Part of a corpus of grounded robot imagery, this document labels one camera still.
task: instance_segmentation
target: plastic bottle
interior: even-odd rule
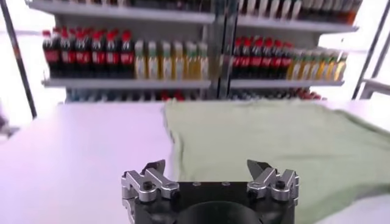
[[[340,61],[337,63],[337,68],[335,72],[335,77],[334,81],[342,81],[344,78],[344,72],[346,71],[347,68],[347,58],[348,58],[348,53],[343,52],[340,58]]]
[[[158,80],[158,58],[157,58],[157,47],[156,42],[150,41],[148,44],[148,55],[147,55],[147,74],[149,79]]]
[[[144,42],[135,43],[135,74],[137,79],[147,79],[147,62],[144,56]]]
[[[162,58],[162,76],[164,80],[172,80],[172,67],[171,45],[164,41]]]

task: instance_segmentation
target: red label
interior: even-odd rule
[[[92,62],[94,64],[104,64],[105,63],[105,53],[104,52],[92,52]]]
[[[58,62],[60,59],[60,51],[45,51],[44,57],[47,62]]]
[[[121,53],[122,65],[131,65],[134,63],[134,55],[132,53]]]
[[[282,66],[284,66],[284,67],[289,66],[291,64],[291,61],[292,60],[290,58],[283,58],[282,59]]]
[[[281,62],[282,62],[281,58],[273,58],[273,59],[271,59],[271,66],[272,67],[279,67]]]
[[[73,51],[63,51],[61,57],[64,63],[74,63],[76,61],[76,53]]]
[[[114,52],[107,53],[107,64],[118,64],[119,63],[119,54]]]
[[[91,54],[88,51],[77,52],[76,61],[78,64],[88,64],[91,61]]]
[[[261,61],[262,66],[269,66],[271,64],[271,59],[270,58],[263,58]]]
[[[260,66],[261,65],[261,57],[253,57],[250,61],[250,65]]]

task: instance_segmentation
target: cola bottle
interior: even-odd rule
[[[121,72],[120,77],[125,79],[134,79],[134,43],[131,40],[130,31],[122,34],[121,47]]]
[[[282,42],[275,40],[274,47],[271,49],[271,64],[269,66],[269,78],[279,79],[279,67],[282,62]]]
[[[261,51],[261,67],[260,67],[260,74],[262,79],[268,79],[269,78],[269,67],[272,60],[272,39],[267,38],[265,40],[264,46]]]
[[[91,77],[91,47],[86,33],[78,32],[75,42],[76,62],[80,78]]]
[[[103,32],[95,32],[91,44],[92,66],[95,72],[94,76],[97,78],[104,78],[107,76],[105,69],[105,45],[102,36]]]
[[[110,77],[117,77],[119,72],[119,43],[116,38],[116,31],[107,34],[106,50],[106,64]]]
[[[76,74],[76,52],[74,49],[75,39],[69,35],[66,29],[61,33],[60,49],[64,77],[75,77]]]

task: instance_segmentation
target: metal pole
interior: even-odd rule
[[[26,92],[26,97],[29,102],[31,115],[33,118],[37,116],[37,111],[35,110],[34,100],[32,98],[29,81],[27,79],[26,70],[24,68],[23,60],[20,55],[18,40],[16,39],[15,30],[13,29],[12,20],[10,17],[10,12],[8,11],[6,0],[0,0],[0,6],[2,10],[2,15],[4,17],[5,25],[7,26],[8,36],[11,40],[13,54],[15,55],[15,60],[18,65],[20,76],[22,78],[24,90]]]
[[[366,62],[364,62],[364,66],[363,66],[363,69],[361,70],[361,74],[359,76],[358,83],[356,84],[355,90],[353,92],[353,96],[352,96],[353,100],[356,99],[356,97],[358,96],[358,93],[359,93],[359,90],[360,90],[360,86],[361,86],[361,82],[363,81],[364,75],[365,75],[365,73],[367,71],[367,68],[368,68],[370,62],[371,62],[372,55],[374,54],[374,50],[375,50],[375,48],[377,46],[380,34],[382,32],[383,26],[384,26],[385,21],[386,21],[386,18],[388,17],[389,9],[390,9],[390,0],[388,0],[388,3],[386,4],[385,10],[383,11],[381,20],[380,20],[379,25],[378,25],[377,32],[376,32],[376,34],[374,36],[374,39],[372,40],[372,44],[371,44],[371,47],[369,49],[369,52],[368,52],[368,55],[367,55],[367,58],[366,58]]]

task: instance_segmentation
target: soda bottle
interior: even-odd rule
[[[269,66],[269,78],[279,79],[279,67],[282,63],[282,42],[275,40],[274,47],[271,49],[271,64]]]
[[[55,41],[51,37],[49,30],[44,30],[42,32],[43,34],[43,53],[44,57],[46,59],[46,62],[48,63],[49,70],[50,70],[50,77],[52,78],[58,78],[60,77],[60,49],[58,46],[58,42]]]
[[[130,31],[122,34],[121,48],[121,72],[120,77],[125,79],[134,79],[134,46],[131,40]]]
[[[260,78],[261,66],[261,47],[263,46],[263,39],[259,38],[255,41],[251,50],[250,58],[250,74],[253,79]]]
[[[96,32],[92,38],[92,66],[97,78],[104,78],[107,76],[105,69],[105,45],[102,38],[102,32]]]
[[[91,74],[91,49],[85,36],[82,32],[77,33],[75,42],[76,62],[80,78],[89,77]]]
[[[244,40],[244,46],[242,48],[241,52],[241,58],[240,58],[240,77],[243,79],[250,78],[250,69],[249,69],[249,63],[250,63],[250,40],[245,39]]]
[[[63,76],[64,77],[73,77],[75,74],[75,64],[76,64],[76,52],[74,50],[74,37],[70,37],[66,30],[62,31],[61,41],[61,60],[63,62]]]
[[[106,64],[108,73],[111,77],[117,77],[119,72],[119,43],[116,38],[116,31],[111,31],[107,34]]]
[[[269,79],[269,67],[270,67],[271,60],[272,60],[271,49],[272,49],[272,39],[267,38],[265,40],[265,43],[264,43],[264,46],[263,46],[263,49],[261,52],[262,59],[261,59],[261,69],[260,69],[261,72],[260,72],[260,74],[261,74],[262,79]]]
[[[291,48],[293,45],[291,43],[284,43],[283,44],[283,50],[282,50],[282,62],[280,63],[280,67],[278,70],[278,77],[279,79],[286,79],[288,68],[291,65],[292,61],[292,52]]]

